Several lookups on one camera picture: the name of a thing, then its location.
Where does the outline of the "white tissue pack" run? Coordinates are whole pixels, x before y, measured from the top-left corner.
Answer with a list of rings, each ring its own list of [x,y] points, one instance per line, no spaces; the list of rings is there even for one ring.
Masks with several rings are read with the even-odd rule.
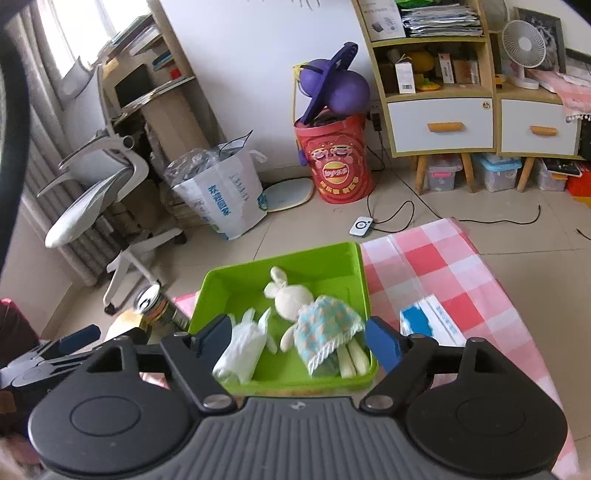
[[[256,309],[249,308],[242,315],[240,322],[233,322],[231,318],[230,343],[212,370],[218,381],[249,383],[263,350],[266,349],[271,354],[277,353],[279,348],[269,331],[272,313],[273,309],[267,308],[256,321],[254,320]]]

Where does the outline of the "rabbit doll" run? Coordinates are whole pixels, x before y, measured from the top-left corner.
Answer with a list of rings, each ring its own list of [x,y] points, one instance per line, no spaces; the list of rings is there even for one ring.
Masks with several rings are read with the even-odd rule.
[[[311,377],[349,379],[370,372],[370,358],[358,337],[365,332],[361,315],[341,299],[315,297],[304,285],[290,284],[280,267],[270,269],[263,290],[274,310],[290,327],[280,339],[280,350],[294,349]]]

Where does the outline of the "blue white milk carton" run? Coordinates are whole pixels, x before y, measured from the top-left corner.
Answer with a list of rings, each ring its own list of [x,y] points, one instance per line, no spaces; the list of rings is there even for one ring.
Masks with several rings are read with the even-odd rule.
[[[421,334],[442,346],[464,347],[466,338],[435,295],[424,297],[400,313],[404,336]]]

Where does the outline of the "dark tin can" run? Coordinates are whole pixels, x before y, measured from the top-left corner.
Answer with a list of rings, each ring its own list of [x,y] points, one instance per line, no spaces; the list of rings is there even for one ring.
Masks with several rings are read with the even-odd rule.
[[[136,296],[133,309],[149,325],[186,331],[188,317],[163,293],[159,282],[151,283]]]

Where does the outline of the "cookie jar with gold lid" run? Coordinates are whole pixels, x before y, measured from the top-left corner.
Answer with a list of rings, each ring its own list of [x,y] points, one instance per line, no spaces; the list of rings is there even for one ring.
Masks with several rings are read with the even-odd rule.
[[[129,337],[139,340],[139,343],[145,344],[151,336],[152,327],[147,323],[142,314],[136,313],[133,309],[128,309],[119,314],[109,326],[105,340],[110,341],[121,335],[127,335],[128,331],[132,331]]]

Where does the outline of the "red white checkered tablecloth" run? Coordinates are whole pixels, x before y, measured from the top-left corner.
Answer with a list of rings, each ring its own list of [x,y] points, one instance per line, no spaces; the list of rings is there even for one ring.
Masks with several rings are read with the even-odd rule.
[[[186,245],[161,261],[170,266],[169,294],[192,312],[206,274],[216,267],[332,245],[351,237],[342,228],[322,232],[276,215],[244,236],[226,241],[211,228],[198,227]],[[399,309],[435,295],[465,337],[493,343],[554,400],[560,398],[526,318],[529,307],[515,305],[493,274],[467,230],[438,220],[389,237],[374,234],[363,242],[373,313],[397,324]]]

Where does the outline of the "green plastic bin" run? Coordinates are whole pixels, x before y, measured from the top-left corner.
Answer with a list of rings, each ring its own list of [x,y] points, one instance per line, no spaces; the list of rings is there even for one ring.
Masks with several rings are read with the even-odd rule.
[[[233,338],[214,374],[235,396],[351,392],[377,374],[365,344],[370,298],[356,243],[209,271],[190,332],[219,314],[229,316]]]

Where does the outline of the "white paper sack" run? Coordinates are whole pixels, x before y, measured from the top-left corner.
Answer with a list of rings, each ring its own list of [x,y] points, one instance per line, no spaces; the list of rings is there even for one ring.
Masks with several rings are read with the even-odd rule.
[[[247,146],[249,134],[195,148],[169,163],[172,192],[226,240],[242,236],[266,217],[267,199],[256,172],[266,155]]]

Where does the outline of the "white bathroom scale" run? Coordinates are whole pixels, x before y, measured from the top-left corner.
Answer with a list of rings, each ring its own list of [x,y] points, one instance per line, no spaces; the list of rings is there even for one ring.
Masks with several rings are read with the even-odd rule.
[[[265,191],[266,211],[276,213],[304,205],[314,195],[315,185],[311,178],[283,180],[270,185]]]

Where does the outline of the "white office chair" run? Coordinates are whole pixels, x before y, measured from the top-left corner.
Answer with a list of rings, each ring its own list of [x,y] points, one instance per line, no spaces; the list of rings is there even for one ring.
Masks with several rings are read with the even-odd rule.
[[[94,226],[109,206],[121,201],[147,177],[148,164],[133,151],[133,139],[129,136],[110,135],[102,130],[61,161],[59,169],[63,171],[63,174],[47,184],[39,194],[44,195],[58,184],[74,179],[75,176],[70,171],[71,165],[96,151],[120,153],[125,156],[127,165],[95,183],[65,210],[45,236],[45,246],[50,249],[62,247],[77,240]],[[158,278],[143,264],[141,256],[156,250],[170,240],[177,244],[184,244],[187,238],[181,229],[174,227],[135,243],[129,243],[124,239],[117,242],[122,250],[106,266],[106,271],[112,275],[103,296],[103,307],[106,314],[112,316],[116,313],[117,308],[113,305],[112,298],[131,267],[135,268],[148,282],[156,285],[160,283]]]

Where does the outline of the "clear plastic storage box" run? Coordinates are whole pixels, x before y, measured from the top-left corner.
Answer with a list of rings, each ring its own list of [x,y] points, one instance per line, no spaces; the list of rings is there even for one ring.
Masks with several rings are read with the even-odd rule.
[[[433,192],[447,192],[455,189],[456,175],[463,170],[459,154],[430,155],[428,162],[427,186]]]

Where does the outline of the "blue lid storage box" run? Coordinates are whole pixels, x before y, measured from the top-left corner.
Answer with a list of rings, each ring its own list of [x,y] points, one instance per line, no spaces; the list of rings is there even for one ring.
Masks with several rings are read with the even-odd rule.
[[[517,174],[522,168],[519,158],[504,158],[493,153],[473,155],[479,181],[491,193],[514,189]]]

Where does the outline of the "red snack barrel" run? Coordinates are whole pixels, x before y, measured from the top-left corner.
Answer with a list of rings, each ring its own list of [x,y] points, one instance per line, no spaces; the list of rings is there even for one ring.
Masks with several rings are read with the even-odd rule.
[[[366,117],[355,114],[339,118],[325,109],[321,125],[294,123],[297,146],[311,169],[311,178],[322,200],[330,204],[353,203],[374,187],[367,160]]]

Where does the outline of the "wooden desk shelf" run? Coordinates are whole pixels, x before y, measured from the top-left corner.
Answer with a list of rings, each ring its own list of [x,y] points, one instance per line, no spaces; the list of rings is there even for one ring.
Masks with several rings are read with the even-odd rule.
[[[120,132],[146,127],[174,160],[209,148],[223,134],[160,1],[109,45],[100,61],[103,88]]]

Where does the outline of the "purple bounce ball toy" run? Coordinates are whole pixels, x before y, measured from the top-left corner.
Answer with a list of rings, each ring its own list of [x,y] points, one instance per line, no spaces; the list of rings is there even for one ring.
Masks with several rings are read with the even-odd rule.
[[[349,69],[358,50],[358,44],[346,42],[331,59],[315,59],[297,66],[295,87],[310,99],[301,124],[311,125],[325,109],[345,117],[367,111],[370,85],[361,74]]]

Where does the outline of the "wooden cabinet with drawers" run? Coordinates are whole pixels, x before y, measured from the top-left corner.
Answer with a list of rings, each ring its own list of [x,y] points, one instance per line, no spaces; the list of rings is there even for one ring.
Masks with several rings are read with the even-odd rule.
[[[580,126],[568,122],[558,95],[511,83],[495,84],[491,35],[374,40],[364,18],[359,20],[376,79],[386,132],[394,158],[415,161],[415,188],[422,191],[431,156],[457,154],[470,190],[477,189],[472,156],[495,153],[519,157],[525,164],[518,182],[525,189],[538,158],[579,159]],[[467,45],[474,50],[480,81],[447,84],[431,92],[399,93],[384,81],[378,55],[389,48],[401,53],[427,46]]]

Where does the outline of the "white small box on shelf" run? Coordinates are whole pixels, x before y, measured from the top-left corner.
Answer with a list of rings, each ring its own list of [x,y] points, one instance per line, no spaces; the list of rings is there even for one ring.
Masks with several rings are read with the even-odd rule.
[[[416,86],[412,63],[410,61],[398,62],[394,64],[394,70],[396,70],[401,95],[415,94]]]

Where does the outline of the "white desk fan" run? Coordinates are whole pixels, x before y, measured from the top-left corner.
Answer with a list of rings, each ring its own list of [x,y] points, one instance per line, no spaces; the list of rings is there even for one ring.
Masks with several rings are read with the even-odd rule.
[[[502,31],[503,48],[518,67],[517,73],[508,77],[508,81],[516,87],[537,90],[539,82],[526,77],[526,69],[540,66],[547,55],[543,35],[532,24],[523,20],[512,20]]]

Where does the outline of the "stack of papers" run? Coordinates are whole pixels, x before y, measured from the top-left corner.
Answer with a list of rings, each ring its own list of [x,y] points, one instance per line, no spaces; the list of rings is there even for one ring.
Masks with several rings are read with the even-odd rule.
[[[410,37],[480,37],[484,33],[477,12],[464,4],[403,9],[401,16]]]

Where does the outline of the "framed picture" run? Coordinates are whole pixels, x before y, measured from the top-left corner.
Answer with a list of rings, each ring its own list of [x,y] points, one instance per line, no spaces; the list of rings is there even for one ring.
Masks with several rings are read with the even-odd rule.
[[[522,7],[515,7],[514,10],[517,19],[533,25],[544,39],[546,57],[539,69],[565,73],[566,49],[561,20],[558,17]]]

